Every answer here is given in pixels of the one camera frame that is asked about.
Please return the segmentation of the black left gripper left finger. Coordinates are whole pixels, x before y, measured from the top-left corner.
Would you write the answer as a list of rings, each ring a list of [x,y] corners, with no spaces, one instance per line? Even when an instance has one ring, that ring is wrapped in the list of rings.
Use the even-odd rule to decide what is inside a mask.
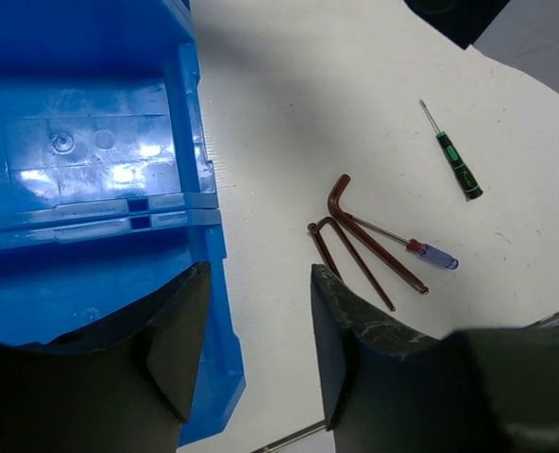
[[[47,344],[0,343],[0,452],[172,452],[189,420],[207,262]]]

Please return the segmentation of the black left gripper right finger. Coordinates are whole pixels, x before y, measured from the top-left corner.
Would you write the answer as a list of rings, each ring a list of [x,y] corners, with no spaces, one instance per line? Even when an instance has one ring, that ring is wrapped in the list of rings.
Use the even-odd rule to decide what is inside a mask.
[[[559,327],[435,339],[311,269],[324,417],[339,452],[559,452]]]

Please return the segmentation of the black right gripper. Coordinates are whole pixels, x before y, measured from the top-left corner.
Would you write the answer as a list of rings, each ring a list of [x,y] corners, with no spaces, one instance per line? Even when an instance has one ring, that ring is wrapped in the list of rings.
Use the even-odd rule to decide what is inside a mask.
[[[407,7],[462,49],[480,38],[509,0],[405,0]]]

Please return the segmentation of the blue red handled screwdriver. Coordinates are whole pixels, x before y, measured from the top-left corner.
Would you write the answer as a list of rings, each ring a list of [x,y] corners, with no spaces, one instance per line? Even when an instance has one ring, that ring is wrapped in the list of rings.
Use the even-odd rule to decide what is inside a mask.
[[[429,264],[450,271],[454,271],[459,267],[459,261],[451,254],[448,254],[428,243],[422,243],[416,239],[404,239],[391,231],[388,231],[380,226],[376,226],[350,213],[347,214],[347,217],[350,220],[353,220],[360,227],[365,227],[393,240],[394,242],[402,244],[408,252],[416,255],[418,258]]]

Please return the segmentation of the black green precision screwdriver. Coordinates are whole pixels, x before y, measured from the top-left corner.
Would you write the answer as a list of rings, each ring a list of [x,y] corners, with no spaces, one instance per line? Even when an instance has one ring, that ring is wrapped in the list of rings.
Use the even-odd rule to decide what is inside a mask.
[[[419,99],[418,102],[432,126],[435,139],[439,143],[465,198],[470,201],[481,197],[483,195],[481,186],[463,161],[449,135],[434,121],[426,103],[422,99]]]

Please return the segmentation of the thin brown hex key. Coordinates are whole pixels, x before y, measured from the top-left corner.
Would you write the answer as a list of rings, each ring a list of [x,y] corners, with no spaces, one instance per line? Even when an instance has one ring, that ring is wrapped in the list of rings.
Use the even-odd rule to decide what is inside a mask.
[[[380,299],[387,307],[387,309],[390,311],[395,311],[396,307],[393,301],[390,299],[390,297],[387,295],[387,293],[382,288],[380,283],[374,277],[374,275],[372,274],[368,266],[365,264],[363,258],[361,257],[361,255],[359,254],[359,252],[357,251],[357,249],[355,248],[351,240],[348,238],[348,236],[343,231],[343,229],[339,226],[338,222],[334,220],[332,217],[327,216],[322,218],[318,222],[314,222],[314,223],[317,223],[320,233],[323,227],[327,225],[331,226],[331,228],[333,229],[333,231],[335,232],[339,240],[342,242],[343,246],[346,248],[350,256],[354,259],[354,261],[356,262],[356,264],[358,265],[358,267],[360,268],[360,270],[362,271],[362,273],[364,274],[364,276],[366,277],[370,285],[374,288],[377,295],[380,297]]]

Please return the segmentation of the thick brown hex key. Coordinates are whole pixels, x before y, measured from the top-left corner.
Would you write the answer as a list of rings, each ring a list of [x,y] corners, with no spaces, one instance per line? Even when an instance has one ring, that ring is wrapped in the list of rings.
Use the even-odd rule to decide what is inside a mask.
[[[365,245],[372,253],[374,253],[393,272],[395,272],[408,285],[410,285],[417,293],[423,295],[428,294],[429,288],[418,277],[416,277],[390,252],[388,252],[375,239],[373,239],[368,233],[366,233],[361,226],[358,226],[355,221],[352,220],[340,207],[340,198],[347,188],[350,180],[351,178],[349,175],[342,174],[335,182],[328,195],[327,200],[327,206],[330,215],[357,240]]]

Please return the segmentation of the blue near storage bin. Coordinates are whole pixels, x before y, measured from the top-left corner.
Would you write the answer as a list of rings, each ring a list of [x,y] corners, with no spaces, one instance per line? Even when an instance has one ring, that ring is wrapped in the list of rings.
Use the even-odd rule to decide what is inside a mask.
[[[215,210],[0,230],[0,452],[172,452],[244,387]]]

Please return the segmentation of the blue storage bin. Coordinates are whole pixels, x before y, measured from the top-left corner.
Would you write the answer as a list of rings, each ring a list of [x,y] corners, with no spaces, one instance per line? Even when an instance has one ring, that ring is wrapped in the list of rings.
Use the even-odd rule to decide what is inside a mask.
[[[0,230],[0,452],[172,452],[244,387],[215,210]]]
[[[187,1],[0,1],[0,214],[216,198]]]

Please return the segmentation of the long brown hex key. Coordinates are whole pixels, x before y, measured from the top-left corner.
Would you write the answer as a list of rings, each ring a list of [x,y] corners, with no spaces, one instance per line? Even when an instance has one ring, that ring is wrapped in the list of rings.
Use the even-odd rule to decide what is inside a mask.
[[[340,272],[336,266],[336,263],[324,241],[317,223],[309,223],[307,229],[313,239],[313,242],[322,258],[324,264],[336,275],[337,278],[342,279]]]

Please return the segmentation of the blue far storage bin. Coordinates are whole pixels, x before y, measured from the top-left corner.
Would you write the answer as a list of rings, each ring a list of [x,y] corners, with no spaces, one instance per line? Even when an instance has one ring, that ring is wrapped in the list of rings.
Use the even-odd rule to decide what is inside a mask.
[[[216,198],[187,1],[0,1],[0,214]]]

